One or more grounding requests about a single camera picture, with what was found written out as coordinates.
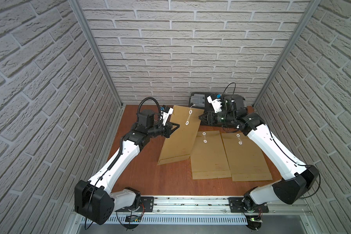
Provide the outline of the right aluminium corner post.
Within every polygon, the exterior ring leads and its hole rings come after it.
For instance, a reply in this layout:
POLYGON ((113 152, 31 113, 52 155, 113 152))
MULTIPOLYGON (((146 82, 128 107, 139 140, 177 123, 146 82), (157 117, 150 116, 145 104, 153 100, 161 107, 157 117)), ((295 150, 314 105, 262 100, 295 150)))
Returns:
POLYGON ((286 60, 290 52, 292 51, 293 47, 295 46, 296 42, 298 41, 300 35, 302 34, 303 30, 307 26, 308 22, 310 21, 311 17, 314 15, 315 11, 317 10, 321 0, 311 0, 302 15, 299 23, 295 27, 293 33, 291 34, 289 40, 287 41, 284 49, 282 50, 279 58, 275 62, 274 67, 272 68, 271 72, 269 73, 266 81, 263 84, 260 92, 258 93, 257 97, 255 98, 254 102, 252 103, 252 107, 256 108, 261 99, 263 98, 264 94, 266 93, 267 89, 269 88, 271 82, 275 78, 277 72, 280 70, 283 62, 286 60))

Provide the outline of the black grey plastic toolbox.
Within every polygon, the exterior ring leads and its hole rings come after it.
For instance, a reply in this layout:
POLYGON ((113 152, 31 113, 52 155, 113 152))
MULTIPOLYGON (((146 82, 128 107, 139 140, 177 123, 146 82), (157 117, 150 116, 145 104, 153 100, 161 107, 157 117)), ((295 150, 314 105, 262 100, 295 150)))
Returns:
POLYGON ((214 108, 211 103, 208 102, 207 98, 211 96, 216 96, 220 99, 221 112, 220 114, 226 114, 226 112, 234 112, 236 115, 244 115, 248 113, 248 108, 246 106, 245 98, 241 95, 235 94, 216 94, 208 92, 194 92, 191 93, 189 98, 188 106, 193 106, 194 108, 203 109, 204 112, 212 111, 214 113, 214 108))

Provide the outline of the brown kraft file bag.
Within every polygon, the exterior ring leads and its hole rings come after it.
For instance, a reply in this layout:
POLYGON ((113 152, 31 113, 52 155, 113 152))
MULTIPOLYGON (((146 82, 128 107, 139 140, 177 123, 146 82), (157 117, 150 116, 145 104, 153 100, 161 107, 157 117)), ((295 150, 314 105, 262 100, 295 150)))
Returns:
POLYGON ((233 181, 273 179, 262 150, 252 140, 238 133, 222 133, 221 137, 233 181))
POLYGON ((232 176, 220 131, 198 132, 190 158, 194 180, 232 176))
POLYGON ((170 121, 180 127, 167 138, 160 153, 158 165, 187 160, 192 152, 200 126, 203 109, 173 106, 170 121))

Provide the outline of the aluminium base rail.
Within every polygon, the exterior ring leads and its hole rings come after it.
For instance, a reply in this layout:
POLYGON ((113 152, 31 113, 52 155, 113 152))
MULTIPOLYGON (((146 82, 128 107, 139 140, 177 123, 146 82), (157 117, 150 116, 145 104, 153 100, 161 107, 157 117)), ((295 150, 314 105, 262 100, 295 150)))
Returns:
POLYGON ((111 221, 118 215, 143 215, 143 219, 152 217, 238 217, 261 215, 312 215, 308 204, 298 200, 292 205, 281 201, 267 202, 254 208, 244 208, 243 197, 230 196, 151 196, 141 197, 139 206, 109 208, 104 205, 102 214, 111 221))

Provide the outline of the aluminium corner post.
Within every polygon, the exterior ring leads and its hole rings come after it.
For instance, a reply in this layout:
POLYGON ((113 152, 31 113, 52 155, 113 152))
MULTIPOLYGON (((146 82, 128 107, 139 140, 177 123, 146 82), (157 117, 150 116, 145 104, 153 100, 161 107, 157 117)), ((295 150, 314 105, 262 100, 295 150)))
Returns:
POLYGON ((277 72, 280 70, 283 62, 286 60, 290 52, 292 51, 293 47, 295 46, 296 42, 298 41, 300 35, 302 34, 303 30, 307 26, 308 22, 310 21, 311 17, 314 15, 315 11, 317 10, 321 0, 311 0, 302 15, 299 23, 295 27, 293 33, 291 34, 289 40, 287 41, 284 49, 282 50, 279 58, 275 62, 274 67, 272 68, 271 72, 269 73, 266 81, 263 84, 260 92, 258 93, 257 97, 255 98, 254 102, 252 103, 252 107, 256 108, 261 99, 263 98, 264 94, 266 93, 267 89, 269 88, 271 82, 275 78, 277 72))
POLYGON ((104 75, 104 77, 108 83, 108 86, 113 94, 113 97, 115 98, 116 103, 118 104, 118 106, 120 108, 122 108, 123 103, 122 103, 120 96, 116 90, 116 87, 112 81, 111 75, 108 71, 108 67, 104 61, 103 55, 100 51, 100 48, 97 44, 97 41, 93 35, 91 28, 89 26, 88 20, 87 20, 86 16, 84 15, 83 9, 82 9, 79 1, 70 0, 69 3, 73 9, 74 14, 76 15, 76 18, 80 24, 82 31, 85 34, 86 40, 91 47, 91 51, 93 52, 95 59, 97 61, 97 64, 99 65, 99 67, 102 71, 102 74, 104 75))

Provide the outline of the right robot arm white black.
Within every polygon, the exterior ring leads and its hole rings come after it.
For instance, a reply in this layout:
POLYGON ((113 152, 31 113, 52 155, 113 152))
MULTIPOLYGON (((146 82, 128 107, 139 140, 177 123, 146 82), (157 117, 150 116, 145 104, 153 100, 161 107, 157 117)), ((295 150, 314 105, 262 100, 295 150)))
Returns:
POLYGON ((305 198, 316 181, 321 182, 319 170, 298 159, 272 133, 267 123, 256 113, 236 116, 233 112, 207 111, 199 116, 207 126, 234 127, 253 141, 271 160, 282 179, 266 186, 256 187, 244 194, 242 206, 252 212, 260 205, 280 200, 291 205, 305 198))

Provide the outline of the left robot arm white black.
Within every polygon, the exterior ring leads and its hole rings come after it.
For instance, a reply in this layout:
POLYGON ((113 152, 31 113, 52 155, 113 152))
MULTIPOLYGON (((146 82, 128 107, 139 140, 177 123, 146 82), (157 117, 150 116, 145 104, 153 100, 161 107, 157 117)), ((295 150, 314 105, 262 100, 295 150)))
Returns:
POLYGON ((152 138, 169 138, 180 125, 169 122, 173 108, 163 105, 153 97, 146 97, 137 109, 136 121, 130 131, 120 139, 115 154, 87 181, 80 180, 74 189, 75 212, 87 220, 102 225, 113 212, 120 209, 135 211, 142 206, 140 192, 126 187, 112 192, 117 180, 129 163, 152 138))

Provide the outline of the left aluminium corner post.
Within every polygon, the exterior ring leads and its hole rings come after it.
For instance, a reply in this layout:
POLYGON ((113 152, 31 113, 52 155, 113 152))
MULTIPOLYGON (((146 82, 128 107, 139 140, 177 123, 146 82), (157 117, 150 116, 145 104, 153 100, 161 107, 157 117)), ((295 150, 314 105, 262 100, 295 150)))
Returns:
POLYGON ((100 51, 100 48, 97 44, 97 41, 93 35, 91 28, 89 26, 88 20, 87 20, 86 16, 84 15, 83 9, 82 9, 79 1, 70 0, 69 3, 73 9, 74 14, 76 15, 76 18, 80 24, 82 31, 85 34, 86 40, 91 47, 91 51, 93 52, 95 59, 97 61, 97 64, 99 65, 99 67, 102 71, 102 74, 104 75, 104 77, 108 83, 108 86, 113 94, 113 97, 115 98, 116 103, 118 104, 118 106, 120 108, 122 108, 123 103, 122 103, 120 96, 116 90, 116 87, 112 81, 111 75, 108 71, 108 67, 104 61, 103 55, 100 51))

